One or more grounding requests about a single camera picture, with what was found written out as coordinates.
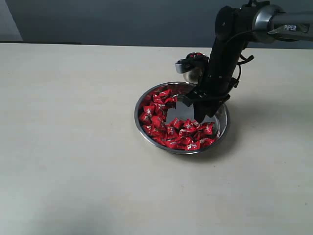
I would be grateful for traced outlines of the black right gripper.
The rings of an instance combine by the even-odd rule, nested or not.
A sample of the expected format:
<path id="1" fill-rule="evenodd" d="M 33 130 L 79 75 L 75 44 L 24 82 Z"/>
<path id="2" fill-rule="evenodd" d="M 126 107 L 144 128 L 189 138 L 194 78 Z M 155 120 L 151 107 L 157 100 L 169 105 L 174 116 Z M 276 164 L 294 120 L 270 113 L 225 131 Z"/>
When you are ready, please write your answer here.
<path id="1" fill-rule="evenodd" d="M 193 105 L 197 122 L 203 122 L 206 115 L 213 117 L 229 99 L 232 75 L 245 45 L 244 39 L 215 39 L 203 77 L 183 98 L 185 105 Z"/>

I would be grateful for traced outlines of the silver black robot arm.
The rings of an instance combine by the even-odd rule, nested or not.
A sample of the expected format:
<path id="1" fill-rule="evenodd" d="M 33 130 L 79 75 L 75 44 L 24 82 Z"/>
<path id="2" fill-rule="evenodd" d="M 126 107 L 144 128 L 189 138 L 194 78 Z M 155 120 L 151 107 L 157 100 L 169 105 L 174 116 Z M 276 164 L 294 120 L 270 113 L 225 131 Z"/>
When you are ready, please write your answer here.
<path id="1" fill-rule="evenodd" d="M 178 73 L 201 71 L 195 88 L 184 96 L 183 103 L 193 106 L 194 119 L 202 122 L 206 116 L 214 116 L 230 99 L 230 91 L 238 86 L 239 78 L 233 77 L 235 68 L 254 58 L 242 55 L 248 43 L 312 39 L 312 12 L 286 13 L 268 0 L 250 0 L 241 8 L 225 6 L 216 16 L 215 41 L 210 55 L 189 53 L 175 64 Z"/>

